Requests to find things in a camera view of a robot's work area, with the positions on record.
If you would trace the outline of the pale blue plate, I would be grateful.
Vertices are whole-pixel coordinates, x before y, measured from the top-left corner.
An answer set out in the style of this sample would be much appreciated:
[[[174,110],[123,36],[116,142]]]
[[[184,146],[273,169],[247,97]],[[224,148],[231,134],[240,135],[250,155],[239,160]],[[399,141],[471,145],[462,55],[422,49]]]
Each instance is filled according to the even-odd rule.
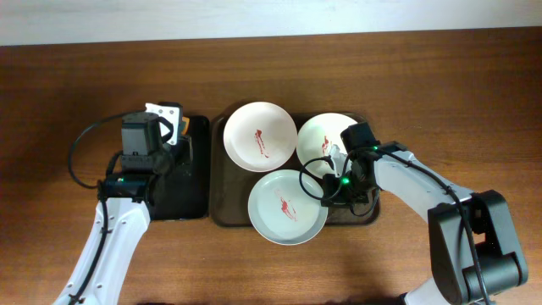
[[[265,239],[283,246],[310,241],[324,227],[329,210],[318,200],[319,183],[293,169],[281,169],[261,178],[248,198],[252,226]]]

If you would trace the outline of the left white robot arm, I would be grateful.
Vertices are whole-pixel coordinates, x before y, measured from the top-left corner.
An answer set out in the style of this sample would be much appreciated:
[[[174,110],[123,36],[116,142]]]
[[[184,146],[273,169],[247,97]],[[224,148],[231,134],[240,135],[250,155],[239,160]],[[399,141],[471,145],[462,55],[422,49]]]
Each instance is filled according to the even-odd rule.
[[[143,235],[153,221],[200,219],[208,211],[210,140],[182,136],[169,152],[178,153],[165,175],[114,171],[115,153],[105,180],[97,182],[96,213],[83,251],[57,304],[115,304]]]

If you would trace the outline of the orange green sponge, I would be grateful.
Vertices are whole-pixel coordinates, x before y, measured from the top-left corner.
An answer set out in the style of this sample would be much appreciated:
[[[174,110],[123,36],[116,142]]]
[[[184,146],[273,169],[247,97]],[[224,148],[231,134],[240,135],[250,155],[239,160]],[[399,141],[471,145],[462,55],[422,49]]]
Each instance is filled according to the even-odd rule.
[[[189,124],[190,124],[190,119],[188,117],[183,116],[181,118],[181,129],[180,129],[182,135],[185,135],[187,133]]]

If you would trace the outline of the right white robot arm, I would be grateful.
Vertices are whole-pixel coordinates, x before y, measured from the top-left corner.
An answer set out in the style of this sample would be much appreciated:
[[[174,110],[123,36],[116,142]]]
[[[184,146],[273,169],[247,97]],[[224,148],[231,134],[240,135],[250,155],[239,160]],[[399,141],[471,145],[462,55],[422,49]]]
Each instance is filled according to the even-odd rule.
[[[490,304],[525,284],[528,265],[506,199],[445,179],[397,142],[332,147],[323,160],[325,203],[351,206],[388,191],[429,227],[432,276],[398,298],[401,304]]]

